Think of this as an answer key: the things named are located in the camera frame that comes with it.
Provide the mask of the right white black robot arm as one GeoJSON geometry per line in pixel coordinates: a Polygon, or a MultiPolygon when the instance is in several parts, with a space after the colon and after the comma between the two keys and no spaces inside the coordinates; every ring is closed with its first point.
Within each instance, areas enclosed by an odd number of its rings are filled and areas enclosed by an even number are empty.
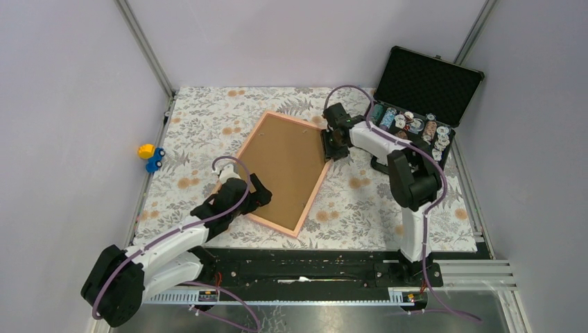
{"type": "Polygon", "coordinates": [[[426,217],[437,200],[443,177],[439,164],[416,142],[384,133],[364,116],[350,116],[341,103],[322,112],[327,129],[321,131],[325,160],[340,160],[359,148],[385,160],[390,191],[402,207],[404,235],[397,268],[401,282],[414,286],[425,276],[423,264],[432,262],[426,217]]]}

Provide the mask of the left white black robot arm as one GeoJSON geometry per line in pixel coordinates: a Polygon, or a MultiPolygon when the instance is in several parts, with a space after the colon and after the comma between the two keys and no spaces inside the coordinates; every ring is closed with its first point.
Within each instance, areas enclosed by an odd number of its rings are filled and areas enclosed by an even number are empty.
{"type": "Polygon", "coordinates": [[[195,281],[218,286],[223,276],[203,245],[226,231],[236,217],[269,204],[272,196],[256,174],[243,180],[230,172],[220,177],[218,191],[179,225],[144,245],[105,248],[80,291],[92,306],[93,318],[118,327],[144,301],[176,285],[195,281]]]}

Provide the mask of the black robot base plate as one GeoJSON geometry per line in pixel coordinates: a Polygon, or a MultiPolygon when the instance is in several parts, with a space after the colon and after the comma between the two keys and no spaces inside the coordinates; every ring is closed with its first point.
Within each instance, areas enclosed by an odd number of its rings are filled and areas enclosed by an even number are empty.
{"type": "Polygon", "coordinates": [[[205,289],[199,302],[380,301],[389,287],[410,290],[443,287],[439,261],[410,263],[399,251],[221,249],[190,250],[204,263],[198,277],[165,282],[162,275],[146,289],[147,299],[179,287],[205,289]]]}

